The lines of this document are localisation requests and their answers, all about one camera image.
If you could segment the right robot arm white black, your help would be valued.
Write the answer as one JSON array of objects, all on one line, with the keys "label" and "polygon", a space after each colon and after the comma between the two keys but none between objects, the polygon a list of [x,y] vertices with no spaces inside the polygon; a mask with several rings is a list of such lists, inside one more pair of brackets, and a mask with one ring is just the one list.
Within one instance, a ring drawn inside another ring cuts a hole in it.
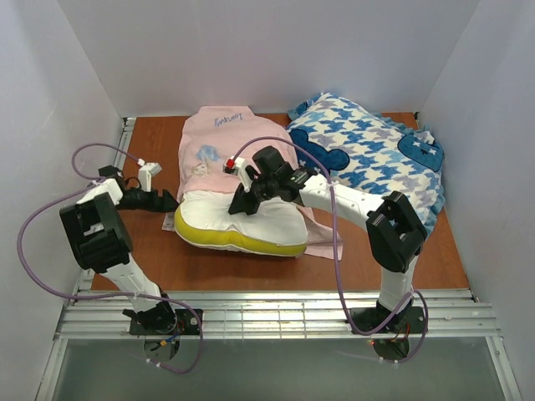
[{"label": "right robot arm white black", "polygon": [[279,198],[327,211],[335,221],[343,219],[363,229],[381,267],[380,295],[375,307],[355,315],[345,309],[347,322],[352,332],[365,336],[393,331],[407,322],[415,265],[427,232],[404,194],[374,195],[336,184],[315,170],[293,168],[272,146],[259,150],[251,162],[233,156],[223,170],[240,180],[229,208],[232,215],[251,216],[262,202]]}]

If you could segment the aluminium left side rail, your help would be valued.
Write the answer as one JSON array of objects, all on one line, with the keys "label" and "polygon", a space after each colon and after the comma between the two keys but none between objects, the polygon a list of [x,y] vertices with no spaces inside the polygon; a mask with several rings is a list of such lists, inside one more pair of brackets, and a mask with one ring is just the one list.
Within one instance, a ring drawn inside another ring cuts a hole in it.
[{"label": "aluminium left side rail", "polygon": [[[123,150],[123,151],[128,150],[131,137],[133,134],[133,130],[135,127],[135,122],[136,122],[136,117],[134,118],[128,117],[128,118],[123,119],[123,128],[120,134],[119,142],[117,144],[120,150]],[[112,165],[114,167],[118,167],[122,169],[127,159],[128,157],[125,154],[117,151],[115,153],[115,157],[113,159]],[[87,270],[87,271],[83,270],[79,275],[79,279],[77,281],[74,293],[79,294],[79,293],[91,292],[93,280],[94,280],[94,272],[91,270]]]}]

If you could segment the aluminium rail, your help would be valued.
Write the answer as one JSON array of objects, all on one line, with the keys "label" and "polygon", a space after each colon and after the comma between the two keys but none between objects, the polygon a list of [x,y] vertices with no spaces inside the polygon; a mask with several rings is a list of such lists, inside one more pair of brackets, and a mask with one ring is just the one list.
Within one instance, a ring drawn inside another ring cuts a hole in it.
[{"label": "aluminium rail", "polygon": [[[492,306],[467,289],[424,290],[431,338],[500,335]],[[351,335],[337,292],[171,292],[171,298],[203,311],[205,339],[313,339]],[[79,301],[61,314],[56,335],[65,339],[129,336],[125,297]]]},{"label": "aluminium rail", "polygon": [[[133,130],[135,127],[135,122],[136,122],[136,117],[134,118],[128,117],[128,118],[123,119],[123,128],[120,134],[119,142],[117,144],[120,150],[123,150],[123,151],[128,150],[131,137],[133,134]],[[118,167],[122,169],[127,159],[128,157],[125,154],[117,151],[115,153],[115,157],[113,159],[112,165],[114,167]],[[79,275],[79,279],[77,281],[74,293],[79,294],[79,293],[91,292],[93,280],[94,280],[94,272],[91,270],[87,270],[87,271],[83,270]]]}]

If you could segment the blue white houndstooth pillow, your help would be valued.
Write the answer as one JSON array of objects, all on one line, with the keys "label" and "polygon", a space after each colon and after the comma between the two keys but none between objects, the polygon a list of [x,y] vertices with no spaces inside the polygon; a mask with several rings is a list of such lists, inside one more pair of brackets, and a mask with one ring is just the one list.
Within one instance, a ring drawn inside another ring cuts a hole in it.
[{"label": "blue white houndstooth pillow", "polygon": [[370,194],[406,195],[426,231],[445,204],[444,150],[430,131],[412,129],[336,94],[321,93],[288,111],[298,162],[327,170],[340,184]]}]

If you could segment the aluminium front rail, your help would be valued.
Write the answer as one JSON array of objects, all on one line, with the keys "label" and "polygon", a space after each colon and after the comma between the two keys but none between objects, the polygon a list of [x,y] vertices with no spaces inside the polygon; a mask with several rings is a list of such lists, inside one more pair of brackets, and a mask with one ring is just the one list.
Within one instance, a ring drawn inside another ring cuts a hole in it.
[{"label": "aluminium front rail", "polygon": [[[467,289],[424,290],[431,338],[500,335],[492,306]],[[171,298],[203,311],[205,339],[313,339],[351,335],[337,292],[171,292]],[[56,335],[65,339],[129,336],[125,297],[79,301],[61,314]]]}]

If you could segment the white pillow yellow edge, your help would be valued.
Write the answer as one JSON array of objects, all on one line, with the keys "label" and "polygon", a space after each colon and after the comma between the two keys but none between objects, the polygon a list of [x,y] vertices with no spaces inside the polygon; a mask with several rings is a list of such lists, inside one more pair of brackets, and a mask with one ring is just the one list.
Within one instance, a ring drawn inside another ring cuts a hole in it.
[{"label": "white pillow yellow edge", "polygon": [[218,251],[293,257],[308,247],[308,229],[296,206],[268,200],[248,216],[228,212],[231,194],[205,190],[185,193],[174,214],[174,229],[185,242]]}]

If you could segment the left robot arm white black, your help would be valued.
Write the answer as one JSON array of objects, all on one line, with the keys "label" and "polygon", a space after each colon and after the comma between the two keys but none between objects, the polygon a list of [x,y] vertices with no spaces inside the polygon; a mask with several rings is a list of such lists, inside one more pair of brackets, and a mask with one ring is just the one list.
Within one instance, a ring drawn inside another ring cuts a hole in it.
[{"label": "left robot arm white black", "polygon": [[156,213],[175,211],[178,202],[168,191],[129,188],[123,172],[107,165],[99,169],[104,179],[76,203],[59,211],[75,260],[127,292],[132,305],[125,315],[145,330],[169,333],[177,317],[161,287],[152,282],[132,256],[133,242],[120,210]]}]

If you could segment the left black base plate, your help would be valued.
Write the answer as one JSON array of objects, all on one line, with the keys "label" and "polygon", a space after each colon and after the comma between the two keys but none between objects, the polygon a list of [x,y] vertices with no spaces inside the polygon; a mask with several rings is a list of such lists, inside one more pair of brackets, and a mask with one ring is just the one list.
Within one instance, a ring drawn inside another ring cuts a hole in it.
[{"label": "left black base plate", "polygon": [[163,322],[151,322],[145,326],[131,318],[128,334],[134,336],[173,336],[175,334],[195,336],[200,334],[204,315],[202,309],[196,308],[195,312],[192,313],[188,309],[176,308],[174,314],[174,317]]}]

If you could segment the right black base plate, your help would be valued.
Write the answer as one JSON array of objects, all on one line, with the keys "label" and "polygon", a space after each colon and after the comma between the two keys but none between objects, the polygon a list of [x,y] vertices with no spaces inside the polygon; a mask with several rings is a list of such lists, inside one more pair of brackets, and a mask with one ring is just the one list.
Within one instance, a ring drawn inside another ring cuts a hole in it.
[{"label": "right black base plate", "polygon": [[[351,320],[361,332],[375,330],[388,316],[389,311],[378,307],[351,308]],[[393,316],[378,333],[421,334],[425,329],[425,314],[422,307],[409,307]]]}]

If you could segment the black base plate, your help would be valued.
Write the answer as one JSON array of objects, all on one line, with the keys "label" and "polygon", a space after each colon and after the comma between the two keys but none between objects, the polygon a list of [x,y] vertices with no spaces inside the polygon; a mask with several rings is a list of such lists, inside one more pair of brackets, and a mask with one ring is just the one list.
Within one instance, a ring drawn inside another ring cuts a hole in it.
[{"label": "black base plate", "polygon": [[175,334],[195,336],[200,334],[204,315],[202,309],[196,308],[195,312],[192,313],[188,309],[176,308],[174,314],[174,317],[163,322],[151,322],[145,326],[131,318],[128,334],[134,336],[173,336]]},{"label": "black base plate", "polygon": [[[375,330],[388,316],[389,311],[378,307],[351,308],[351,320],[361,332]],[[409,307],[393,316],[378,333],[421,334],[425,329],[425,314],[422,307]]]}]

